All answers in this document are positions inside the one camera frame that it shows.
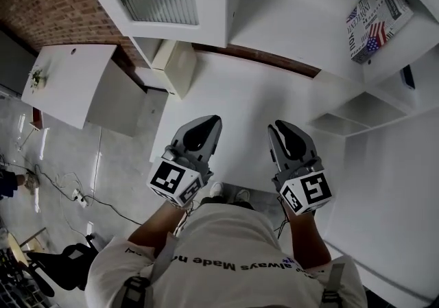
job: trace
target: box with american flag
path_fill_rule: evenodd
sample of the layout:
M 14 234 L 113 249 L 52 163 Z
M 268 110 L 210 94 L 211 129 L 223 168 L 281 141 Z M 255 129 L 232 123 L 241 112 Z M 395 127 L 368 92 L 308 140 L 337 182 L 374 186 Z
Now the box with american flag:
M 351 59 L 367 61 L 412 16 L 407 0 L 360 0 L 346 19 Z

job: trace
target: concrete floor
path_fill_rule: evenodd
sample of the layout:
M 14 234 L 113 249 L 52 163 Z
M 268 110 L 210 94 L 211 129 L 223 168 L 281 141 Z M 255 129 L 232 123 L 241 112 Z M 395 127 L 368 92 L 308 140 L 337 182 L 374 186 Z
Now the concrete floor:
M 35 164 L 40 165 L 69 196 L 78 188 L 75 176 L 70 174 L 75 173 L 85 194 L 93 195 L 94 189 L 97 199 L 112 204 L 123 215 L 142 223 L 163 203 L 163 199 L 153 194 L 145 183 L 166 100 L 166 93 L 148 91 L 137 132 L 132 138 L 89 123 L 83 130 L 78 130 L 48 117 L 45 120 L 49 126 L 47 133 L 32 133 L 19 152 L 18 147 L 32 130 L 29 125 L 32 109 L 23 102 L 3 99 L 0 101 L 0 153 L 9 163 L 30 169 Z M 8 169 L 16 174 L 23 172 L 19 167 L 10 166 Z M 40 182 L 39 212 L 36 212 L 36 198 L 24 188 L 20 188 L 13 198 L 0 202 L 0 216 L 19 242 L 46 227 L 47 231 L 38 239 L 47 252 L 61 253 L 68 245 L 84 243 L 83 236 L 71 230 L 67 222 L 83 234 L 86 234 L 88 224 L 93 223 L 93 231 L 106 241 L 113 236 L 127 237 L 137 228 L 136 224 L 119 217 L 108 206 L 94 202 L 83 209 L 77 202 L 63 197 L 44 177 L 40 177 Z M 234 193 L 237 188 L 229 186 L 227 191 Z M 200 191 L 197 199 L 202 199 L 208 192 L 209 186 Z M 276 195 L 255 191 L 251 202 L 256 210 L 269 217 L 273 228 L 278 227 L 283 213 Z M 86 307 L 83 292 L 78 289 L 67 292 L 48 281 L 56 291 L 53 301 L 62 308 Z

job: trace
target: power strip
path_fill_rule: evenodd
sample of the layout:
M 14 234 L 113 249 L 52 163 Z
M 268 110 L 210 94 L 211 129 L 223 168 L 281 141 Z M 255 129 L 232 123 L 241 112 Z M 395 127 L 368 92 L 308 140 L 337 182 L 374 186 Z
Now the power strip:
M 77 200 L 81 204 L 82 208 L 85 208 L 86 206 L 88 206 L 88 202 L 84 198 L 84 195 L 80 192 L 80 190 L 75 189 L 75 191 L 73 191 L 72 197 L 74 200 Z

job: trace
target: person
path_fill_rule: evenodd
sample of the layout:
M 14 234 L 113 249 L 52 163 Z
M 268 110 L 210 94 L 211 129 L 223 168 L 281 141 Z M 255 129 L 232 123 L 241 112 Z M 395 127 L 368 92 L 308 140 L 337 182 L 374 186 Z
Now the person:
M 114 238 L 91 265 L 87 305 L 123 307 L 134 277 L 142 283 L 140 295 L 152 286 L 150 305 L 140 307 L 320 307 L 331 268 L 343 263 L 337 301 L 342 307 L 367 307 L 353 260 L 331 260 L 312 213 L 296 216 L 285 206 L 292 256 L 281 251 L 269 220 L 253 210 L 248 190 L 226 204 L 222 184 L 215 183 L 210 196 L 188 218 L 178 241 L 168 233 L 185 210 L 168 202 L 127 241 Z M 171 242 L 174 249 L 163 266 Z
M 29 170 L 26 175 L 16 175 L 0 167 L 0 200 L 3 197 L 14 197 L 14 191 L 23 185 L 31 195 L 35 194 L 36 188 L 39 187 L 38 177 Z

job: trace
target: black and white marker cube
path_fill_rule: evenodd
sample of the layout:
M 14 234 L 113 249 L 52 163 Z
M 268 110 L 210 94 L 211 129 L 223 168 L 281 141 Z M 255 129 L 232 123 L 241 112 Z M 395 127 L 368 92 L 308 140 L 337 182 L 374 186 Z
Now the black and white marker cube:
M 204 185 L 195 170 L 157 157 L 147 180 L 148 187 L 178 206 L 186 206 Z
M 297 215 L 320 208 L 333 197 L 323 171 L 285 181 L 281 196 Z

